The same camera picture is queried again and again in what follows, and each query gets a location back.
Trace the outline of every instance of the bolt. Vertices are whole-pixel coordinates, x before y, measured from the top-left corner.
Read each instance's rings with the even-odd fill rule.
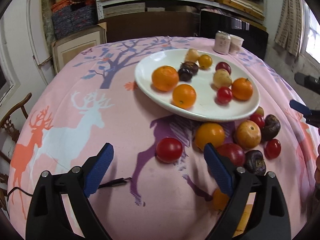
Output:
[[[79,173],[80,170],[81,170],[81,168],[79,166],[74,166],[71,171],[73,173]]]
[[[239,172],[239,173],[245,173],[245,168],[244,167],[238,167],[237,168],[237,171]]]
[[[274,178],[276,176],[276,174],[273,171],[269,171],[268,175],[270,178]]]
[[[42,177],[48,177],[48,175],[49,175],[49,171],[43,171],[42,173],[41,173],[41,176]]]

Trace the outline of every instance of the framed picture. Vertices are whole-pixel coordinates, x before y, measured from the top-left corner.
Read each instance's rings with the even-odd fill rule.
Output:
[[[56,41],[52,45],[56,74],[81,51],[104,43],[106,43],[106,31],[98,25]]]

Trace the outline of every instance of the tablecloth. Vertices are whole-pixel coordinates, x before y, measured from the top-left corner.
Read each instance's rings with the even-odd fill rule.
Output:
[[[215,54],[214,40],[151,37],[107,43],[87,49],[71,60],[34,105],[11,162],[9,190],[18,186],[32,193],[44,170],[52,174],[81,166],[109,142],[114,159],[102,183],[132,177],[125,186],[102,188],[89,201],[114,240],[203,240],[218,214],[212,209],[217,188],[203,154],[192,140],[200,122],[173,115],[156,105],[134,81],[136,64],[153,52],[195,48]],[[266,160],[278,177],[288,205],[292,237],[306,222],[306,203],[314,188],[319,135],[289,101],[297,93],[267,64],[243,49],[236,56],[220,55],[246,71],[257,84],[260,105],[281,123],[278,158]],[[223,123],[227,138],[239,122]],[[155,158],[156,144],[177,138],[183,155],[174,164]],[[263,146],[256,149],[263,152]],[[63,200],[73,230],[82,235]],[[9,200],[10,220],[25,237],[31,197],[15,191]]]

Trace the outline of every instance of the patterned curtain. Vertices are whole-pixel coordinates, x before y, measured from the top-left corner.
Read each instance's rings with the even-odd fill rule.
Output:
[[[302,35],[301,0],[283,0],[275,43],[295,57],[300,53]]]

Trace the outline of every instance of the white plate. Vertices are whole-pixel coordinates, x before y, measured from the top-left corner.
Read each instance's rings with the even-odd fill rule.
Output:
[[[139,88],[154,102],[170,112],[198,121],[234,121],[244,119],[257,110],[260,103],[260,94],[250,76],[235,64],[207,52],[199,51],[201,55],[207,54],[212,58],[212,66],[209,70],[199,69],[198,74],[193,76],[191,82],[179,82],[179,84],[190,84],[196,90],[196,102],[191,108],[185,110],[172,105],[172,91],[160,92],[153,89],[151,81],[153,71],[163,65],[172,66],[176,70],[179,70],[180,64],[183,62],[187,51],[187,49],[159,51],[141,60],[137,64],[134,72],[135,80]],[[230,65],[231,78],[233,81],[237,78],[244,77],[252,82],[253,95],[250,100],[240,102],[232,99],[231,102],[225,106],[218,105],[215,102],[217,91],[211,87],[212,78],[215,72],[215,66],[221,61],[227,62]]]

